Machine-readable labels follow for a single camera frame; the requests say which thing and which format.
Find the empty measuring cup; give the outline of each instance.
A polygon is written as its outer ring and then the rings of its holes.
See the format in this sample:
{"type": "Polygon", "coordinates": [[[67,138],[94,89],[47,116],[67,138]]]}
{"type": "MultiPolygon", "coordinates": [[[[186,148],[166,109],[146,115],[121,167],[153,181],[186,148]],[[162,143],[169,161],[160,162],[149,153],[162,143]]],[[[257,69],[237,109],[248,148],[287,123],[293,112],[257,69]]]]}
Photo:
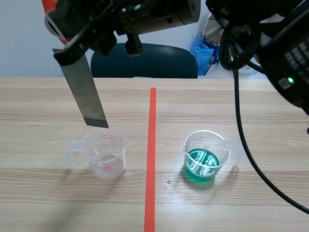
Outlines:
{"type": "Polygon", "coordinates": [[[119,176],[126,167],[126,148],[131,144],[117,130],[98,129],[84,139],[68,142],[64,152],[67,168],[73,167],[73,153],[80,152],[89,162],[97,177],[111,179],[119,176]]]}
{"type": "Polygon", "coordinates": [[[240,164],[245,156],[240,141],[225,140],[210,130],[191,133],[181,151],[184,153],[184,169],[187,175],[200,182],[213,179],[232,153],[236,154],[236,164],[240,164]]]}

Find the white wall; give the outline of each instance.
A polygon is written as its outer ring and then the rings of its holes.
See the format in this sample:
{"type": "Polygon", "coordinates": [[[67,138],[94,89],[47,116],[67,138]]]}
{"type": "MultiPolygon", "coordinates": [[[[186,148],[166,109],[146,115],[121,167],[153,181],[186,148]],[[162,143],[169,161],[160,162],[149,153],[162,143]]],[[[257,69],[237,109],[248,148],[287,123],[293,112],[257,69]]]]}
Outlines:
{"type": "MultiPolygon", "coordinates": [[[[140,40],[189,49],[197,33],[203,30],[208,13],[205,1],[201,0],[199,22],[147,33],[140,40]]],[[[63,45],[45,28],[41,0],[1,0],[0,30],[0,76],[63,76],[52,51],[63,45]]],[[[126,41],[125,36],[117,39],[119,43],[126,41]]],[[[88,59],[91,55],[91,51],[87,52],[88,59]]]]}

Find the blue chair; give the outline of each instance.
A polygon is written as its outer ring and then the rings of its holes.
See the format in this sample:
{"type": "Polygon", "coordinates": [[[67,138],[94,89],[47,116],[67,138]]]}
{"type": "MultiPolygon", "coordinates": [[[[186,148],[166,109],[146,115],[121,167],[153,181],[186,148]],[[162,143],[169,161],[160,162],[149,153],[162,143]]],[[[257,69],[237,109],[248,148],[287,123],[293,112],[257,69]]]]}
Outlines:
{"type": "Polygon", "coordinates": [[[130,57],[124,43],[117,43],[108,56],[95,52],[91,58],[93,77],[197,78],[197,61],[187,50],[143,44],[140,56],[130,57]]]}

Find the green liquid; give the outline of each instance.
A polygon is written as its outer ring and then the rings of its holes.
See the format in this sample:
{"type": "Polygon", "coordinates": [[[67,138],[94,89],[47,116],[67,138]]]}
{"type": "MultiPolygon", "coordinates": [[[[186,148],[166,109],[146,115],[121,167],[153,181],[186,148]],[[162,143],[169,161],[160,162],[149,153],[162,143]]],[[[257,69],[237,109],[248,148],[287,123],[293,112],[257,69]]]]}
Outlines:
{"type": "MultiPolygon", "coordinates": [[[[193,149],[188,152],[190,157],[200,164],[207,166],[218,166],[218,158],[208,150],[205,149],[193,149]]],[[[217,168],[205,168],[195,162],[189,157],[185,158],[185,172],[187,175],[198,182],[205,182],[213,179],[217,173],[217,168]]]]}

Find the cup rim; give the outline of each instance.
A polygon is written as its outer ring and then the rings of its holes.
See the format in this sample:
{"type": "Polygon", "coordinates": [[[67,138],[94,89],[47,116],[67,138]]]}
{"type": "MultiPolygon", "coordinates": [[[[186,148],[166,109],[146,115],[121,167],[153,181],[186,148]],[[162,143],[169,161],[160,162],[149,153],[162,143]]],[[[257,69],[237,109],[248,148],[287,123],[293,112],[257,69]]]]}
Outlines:
{"type": "Polygon", "coordinates": [[[218,136],[218,137],[221,138],[223,141],[225,141],[225,138],[223,138],[221,135],[217,134],[216,132],[213,132],[213,131],[210,131],[210,130],[197,130],[197,131],[192,132],[191,134],[189,134],[189,135],[187,136],[187,138],[186,138],[185,141],[184,141],[184,145],[182,145],[182,147],[180,148],[181,152],[183,152],[185,155],[187,155],[187,156],[192,160],[192,162],[194,162],[194,163],[196,163],[197,165],[202,166],[202,167],[204,167],[204,168],[220,168],[220,167],[222,167],[223,165],[225,165],[225,163],[228,162],[229,159],[230,159],[230,157],[231,157],[231,151],[230,151],[230,150],[229,150],[229,154],[228,154],[228,157],[227,157],[226,161],[225,161],[224,163],[220,164],[220,165],[217,165],[217,166],[207,166],[207,165],[198,163],[196,160],[194,160],[194,159],[189,155],[189,153],[187,153],[187,152],[185,152],[185,151],[183,150],[183,148],[185,147],[185,145],[186,145],[186,143],[187,143],[187,139],[188,139],[192,134],[195,134],[195,133],[197,133],[197,132],[209,132],[209,133],[212,133],[212,134],[218,136]]]}
{"type": "Polygon", "coordinates": [[[118,158],[124,153],[124,151],[126,150],[126,148],[132,144],[131,140],[129,140],[128,138],[126,138],[125,134],[124,134],[122,131],[115,130],[115,129],[110,129],[110,128],[99,128],[99,129],[97,129],[97,130],[91,131],[88,135],[85,136],[84,142],[86,141],[87,137],[90,136],[92,133],[94,133],[94,132],[96,132],[96,131],[102,131],[102,130],[103,130],[103,131],[114,131],[114,132],[117,132],[117,133],[121,134],[121,135],[124,137],[124,139],[127,141],[127,144],[126,144],[125,147],[122,149],[122,151],[121,151],[117,156],[115,156],[113,159],[111,159],[111,160],[109,160],[109,161],[101,161],[101,162],[98,162],[98,161],[95,161],[95,160],[89,160],[89,159],[87,159],[87,161],[90,162],[90,163],[104,164],[104,163],[112,162],[112,161],[118,159],[118,158]]]}

